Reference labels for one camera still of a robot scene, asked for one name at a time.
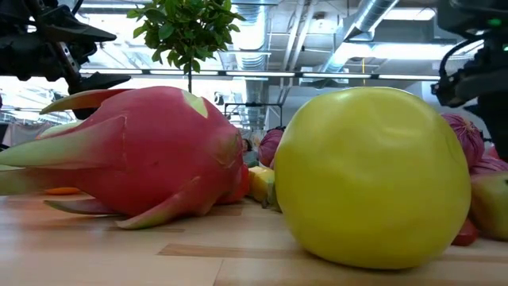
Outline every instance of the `green leaves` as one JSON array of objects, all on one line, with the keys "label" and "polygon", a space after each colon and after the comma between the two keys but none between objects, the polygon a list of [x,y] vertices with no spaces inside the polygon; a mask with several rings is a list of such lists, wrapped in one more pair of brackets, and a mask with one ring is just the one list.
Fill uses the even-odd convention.
[{"label": "green leaves", "polygon": [[214,52],[226,51],[232,44],[231,32],[240,32],[233,24],[244,18],[231,12],[232,0],[152,0],[143,8],[127,13],[127,18],[145,19],[133,31],[144,34],[144,43],[154,49],[152,60],[163,63],[162,52],[169,51],[170,66],[200,72],[198,60],[214,58]]},{"label": "green leaves", "polygon": [[144,12],[144,15],[153,23],[164,23],[166,21],[166,15],[157,9],[148,9]]},{"label": "green leaves", "polygon": [[195,71],[195,72],[200,72],[201,71],[201,66],[199,65],[199,62],[197,60],[192,60],[192,69]]},{"label": "green leaves", "polygon": [[234,25],[234,24],[229,24],[228,29],[229,30],[233,30],[233,31],[235,31],[237,33],[240,32],[240,28],[238,28],[238,26]]},{"label": "green leaves", "polygon": [[136,39],[144,32],[146,32],[146,27],[144,25],[142,25],[141,27],[135,28],[134,32],[133,32],[133,38]]},{"label": "green leaves", "polygon": [[166,10],[166,14],[168,17],[174,17],[176,15],[176,1],[167,0],[164,3],[164,9]]},{"label": "green leaves", "polygon": [[231,11],[231,0],[224,1],[224,10]]},{"label": "green leaves", "polygon": [[159,30],[159,39],[166,40],[168,39],[173,32],[175,31],[175,27],[171,25],[170,23],[166,23],[160,27]]}]

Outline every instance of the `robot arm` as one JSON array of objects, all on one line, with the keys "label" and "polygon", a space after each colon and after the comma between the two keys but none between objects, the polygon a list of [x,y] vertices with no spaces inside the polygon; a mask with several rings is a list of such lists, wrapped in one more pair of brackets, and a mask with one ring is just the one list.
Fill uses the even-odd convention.
[{"label": "robot arm", "polygon": [[[128,81],[128,75],[80,75],[81,64],[97,52],[96,43],[116,39],[75,18],[81,2],[71,11],[56,0],[0,0],[0,75],[13,75],[19,80],[32,76],[43,76],[48,81],[64,78],[70,94]],[[29,33],[28,25],[37,30]],[[87,118],[93,111],[74,110],[78,119]]]},{"label": "robot arm", "polygon": [[[437,25],[466,40],[444,56],[433,94],[450,107],[478,98],[477,105],[465,109],[483,119],[499,157],[508,161],[508,1],[439,0]],[[474,59],[448,75],[448,58],[476,41],[483,41],[483,48]]]}]

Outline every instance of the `dragon fruit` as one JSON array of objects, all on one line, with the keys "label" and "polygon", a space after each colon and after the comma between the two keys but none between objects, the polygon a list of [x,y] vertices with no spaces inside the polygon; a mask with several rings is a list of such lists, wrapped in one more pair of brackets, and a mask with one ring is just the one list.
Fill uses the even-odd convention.
[{"label": "dragon fruit", "polygon": [[98,106],[80,124],[0,152],[0,195],[76,187],[94,199],[46,204],[126,215],[117,224],[140,229],[248,193],[241,135],[206,99],[174,87],[85,91],[41,113]]}]

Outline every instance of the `yellow fruit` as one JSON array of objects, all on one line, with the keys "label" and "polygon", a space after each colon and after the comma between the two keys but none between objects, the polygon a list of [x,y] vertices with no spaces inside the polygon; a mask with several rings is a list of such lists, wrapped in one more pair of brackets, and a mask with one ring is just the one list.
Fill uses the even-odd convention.
[{"label": "yellow fruit", "polygon": [[329,261],[404,269],[439,256],[466,219],[466,159],[446,121],[387,87],[318,96],[275,155],[277,199],[299,243]]},{"label": "yellow fruit", "polygon": [[508,240],[508,172],[476,175],[471,185],[475,225],[491,238]]},{"label": "yellow fruit", "polygon": [[272,190],[275,173],[270,168],[252,167],[248,170],[249,195],[262,203]]}]

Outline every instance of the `wooden surface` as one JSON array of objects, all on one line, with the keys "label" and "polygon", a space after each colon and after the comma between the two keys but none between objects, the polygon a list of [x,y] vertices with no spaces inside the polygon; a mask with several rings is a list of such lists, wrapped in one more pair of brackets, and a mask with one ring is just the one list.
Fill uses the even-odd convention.
[{"label": "wooden surface", "polygon": [[418,269],[372,272],[310,256],[280,214],[250,202],[126,231],[117,218],[65,214],[42,199],[0,197],[1,286],[508,285],[508,243],[479,241]]}]

